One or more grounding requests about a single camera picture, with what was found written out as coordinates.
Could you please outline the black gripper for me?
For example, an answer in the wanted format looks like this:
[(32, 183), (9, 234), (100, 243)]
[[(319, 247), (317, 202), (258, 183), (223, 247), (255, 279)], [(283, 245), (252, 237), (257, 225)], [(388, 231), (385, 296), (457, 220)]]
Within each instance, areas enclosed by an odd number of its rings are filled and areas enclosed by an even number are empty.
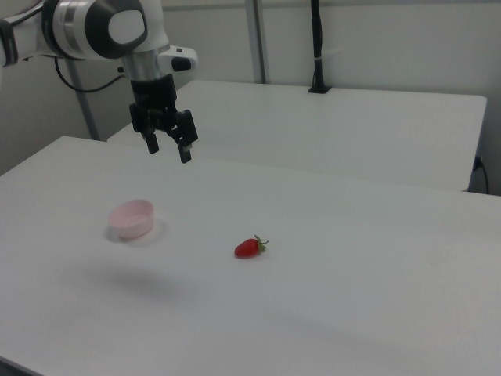
[(189, 162), (198, 140), (189, 110), (177, 111), (174, 78), (168, 74), (152, 81), (131, 81), (135, 102), (129, 106), (133, 129), (142, 133), (150, 154), (159, 151), (154, 129), (166, 132), (177, 144), (182, 163)]

